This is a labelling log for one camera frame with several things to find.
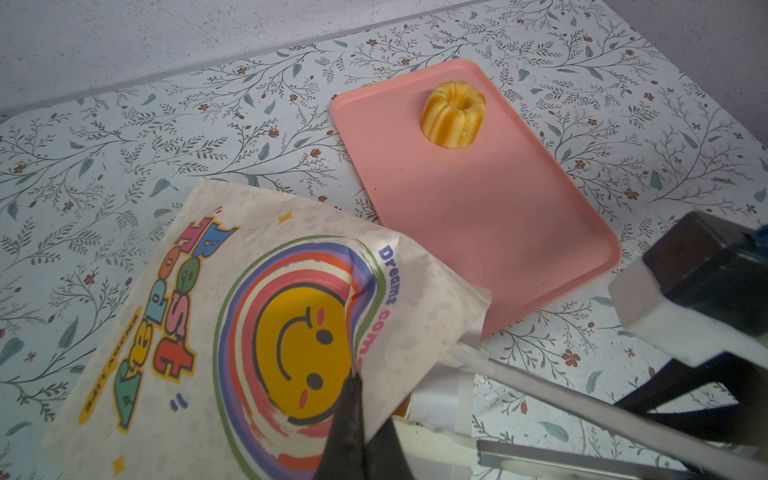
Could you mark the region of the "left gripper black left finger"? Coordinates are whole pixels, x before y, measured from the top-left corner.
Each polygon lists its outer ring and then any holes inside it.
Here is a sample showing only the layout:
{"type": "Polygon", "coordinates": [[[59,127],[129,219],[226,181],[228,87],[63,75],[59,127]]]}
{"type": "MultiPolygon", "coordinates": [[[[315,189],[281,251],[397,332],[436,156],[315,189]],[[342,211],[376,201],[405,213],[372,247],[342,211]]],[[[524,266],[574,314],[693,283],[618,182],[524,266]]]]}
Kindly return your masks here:
{"type": "Polygon", "coordinates": [[[359,375],[352,374],[345,380],[338,398],[315,480],[365,478],[362,406],[362,381],[359,375]]]}

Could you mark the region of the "yellow fluted fake cake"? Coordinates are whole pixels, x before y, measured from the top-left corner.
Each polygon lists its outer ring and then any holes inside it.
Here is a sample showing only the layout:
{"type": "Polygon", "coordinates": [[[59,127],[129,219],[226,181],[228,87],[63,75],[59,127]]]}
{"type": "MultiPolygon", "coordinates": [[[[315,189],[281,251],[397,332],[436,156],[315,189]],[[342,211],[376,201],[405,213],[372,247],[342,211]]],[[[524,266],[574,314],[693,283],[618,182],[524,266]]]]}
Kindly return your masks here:
{"type": "Polygon", "coordinates": [[[465,81],[444,82],[429,95],[420,120],[432,143],[448,149],[471,145],[487,112],[485,96],[465,81]]]}

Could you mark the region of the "metal tongs with white tips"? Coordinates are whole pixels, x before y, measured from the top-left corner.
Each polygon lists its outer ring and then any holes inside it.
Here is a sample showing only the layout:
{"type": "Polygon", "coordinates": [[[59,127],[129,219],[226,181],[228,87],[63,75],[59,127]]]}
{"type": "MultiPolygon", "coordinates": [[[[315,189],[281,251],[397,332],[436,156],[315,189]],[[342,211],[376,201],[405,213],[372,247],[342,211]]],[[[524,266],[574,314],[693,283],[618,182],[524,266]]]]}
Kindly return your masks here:
{"type": "MultiPolygon", "coordinates": [[[[689,435],[643,419],[588,395],[491,360],[457,344],[442,359],[446,366],[485,376],[589,423],[721,479],[765,479],[767,465],[714,447],[689,435]]],[[[689,471],[627,463],[567,452],[475,440],[417,422],[394,420],[406,454],[455,466],[481,466],[538,479],[696,479],[689,471]]]]}

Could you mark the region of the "white printed paper bag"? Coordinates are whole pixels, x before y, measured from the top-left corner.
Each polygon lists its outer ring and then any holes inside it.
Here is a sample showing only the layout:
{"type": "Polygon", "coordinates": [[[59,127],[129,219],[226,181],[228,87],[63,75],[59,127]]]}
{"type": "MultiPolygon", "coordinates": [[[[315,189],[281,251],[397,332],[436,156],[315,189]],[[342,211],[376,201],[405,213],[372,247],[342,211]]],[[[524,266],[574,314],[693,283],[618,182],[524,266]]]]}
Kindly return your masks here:
{"type": "Polygon", "coordinates": [[[42,447],[71,479],[309,479],[350,374],[373,434],[489,305],[403,234],[203,180],[42,447]]]}

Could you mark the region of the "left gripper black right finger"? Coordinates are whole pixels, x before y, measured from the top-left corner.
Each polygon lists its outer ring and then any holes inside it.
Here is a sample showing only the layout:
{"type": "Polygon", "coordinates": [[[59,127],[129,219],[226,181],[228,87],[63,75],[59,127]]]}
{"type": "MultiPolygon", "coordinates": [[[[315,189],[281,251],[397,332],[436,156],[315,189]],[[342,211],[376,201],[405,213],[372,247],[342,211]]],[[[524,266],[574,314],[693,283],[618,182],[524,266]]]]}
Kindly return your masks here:
{"type": "Polygon", "coordinates": [[[393,418],[390,417],[367,443],[364,474],[367,480],[413,480],[393,418]]]}

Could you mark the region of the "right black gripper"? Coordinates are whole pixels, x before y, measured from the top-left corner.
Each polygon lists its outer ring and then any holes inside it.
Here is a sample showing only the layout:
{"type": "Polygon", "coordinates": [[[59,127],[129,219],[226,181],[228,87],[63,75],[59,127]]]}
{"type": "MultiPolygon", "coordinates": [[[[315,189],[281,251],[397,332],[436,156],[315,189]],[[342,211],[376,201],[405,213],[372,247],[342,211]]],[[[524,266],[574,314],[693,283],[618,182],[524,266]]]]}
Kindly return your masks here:
{"type": "Polygon", "coordinates": [[[767,443],[766,226],[690,212],[609,294],[625,330],[676,359],[617,407],[700,440],[767,443]]]}

